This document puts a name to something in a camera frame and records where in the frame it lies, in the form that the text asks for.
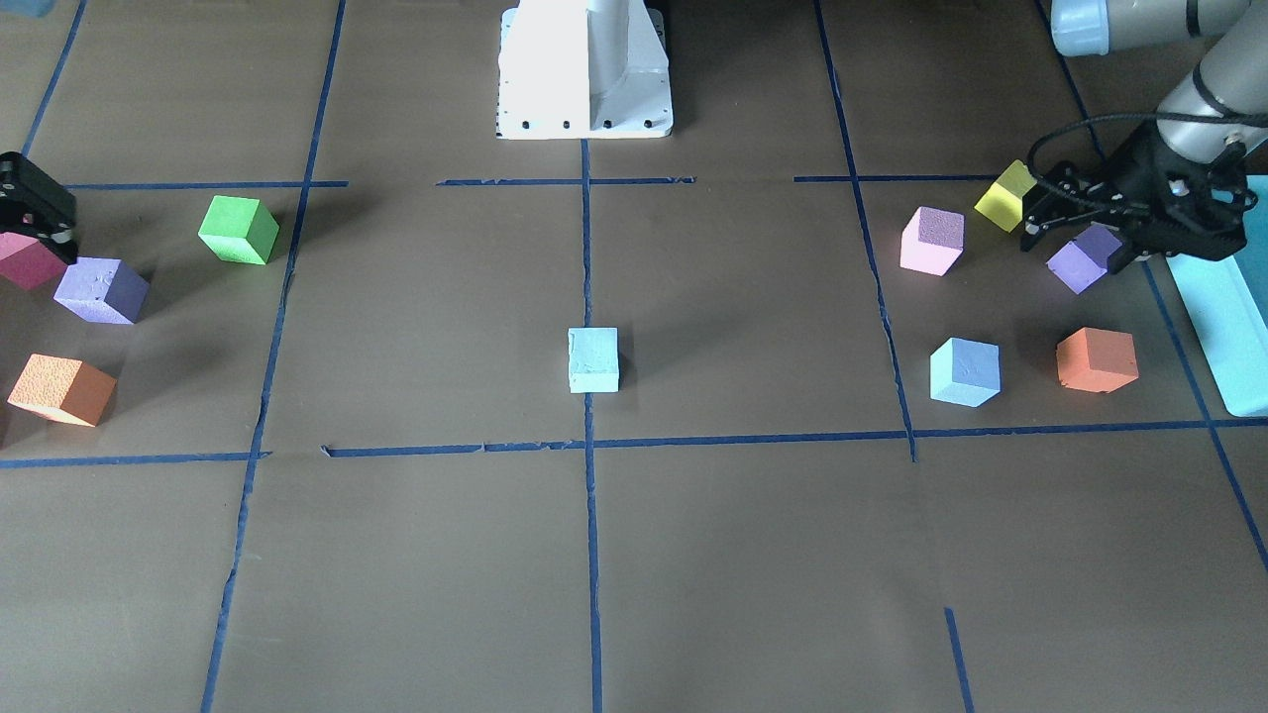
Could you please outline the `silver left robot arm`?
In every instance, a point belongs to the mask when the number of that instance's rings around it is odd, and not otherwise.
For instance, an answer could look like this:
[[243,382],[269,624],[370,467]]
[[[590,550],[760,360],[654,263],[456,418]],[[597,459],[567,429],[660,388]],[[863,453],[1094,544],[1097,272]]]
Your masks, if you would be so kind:
[[1151,255],[1219,261],[1248,244],[1244,219],[1258,198],[1246,162],[1265,145],[1263,1],[1054,1],[1049,28],[1065,58],[1193,51],[1193,66],[1153,110],[1090,115],[1075,129],[1132,123],[1104,162],[1041,170],[1019,208],[1019,247],[1051,232],[1101,223],[1118,239],[1110,271]]

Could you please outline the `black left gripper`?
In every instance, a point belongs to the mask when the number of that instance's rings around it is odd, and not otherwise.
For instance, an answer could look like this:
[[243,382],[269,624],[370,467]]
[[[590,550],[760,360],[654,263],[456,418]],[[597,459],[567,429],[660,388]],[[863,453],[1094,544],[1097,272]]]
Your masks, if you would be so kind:
[[1031,252],[1054,231],[1101,223],[1118,247],[1110,263],[1153,255],[1219,261],[1246,247],[1244,217],[1257,207],[1248,185],[1252,154],[1244,131],[1217,140],[1213,157],[1189,159],[1167,145],[1159,126],[1137,126],[1104,162],[1080,167],[1068,159],[1042,170],[1038,154],[1066,126],[1033,141],[1025,165],[1033,179],[1019,208],[1019,249]]

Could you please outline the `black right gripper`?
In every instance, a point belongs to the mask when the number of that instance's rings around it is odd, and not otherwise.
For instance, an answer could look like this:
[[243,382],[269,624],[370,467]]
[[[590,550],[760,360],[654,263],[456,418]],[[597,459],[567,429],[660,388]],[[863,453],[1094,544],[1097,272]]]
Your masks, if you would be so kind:
[[77,263],[77,202],[18,151],[1,154],[1,230],[44,245],[60,263]]

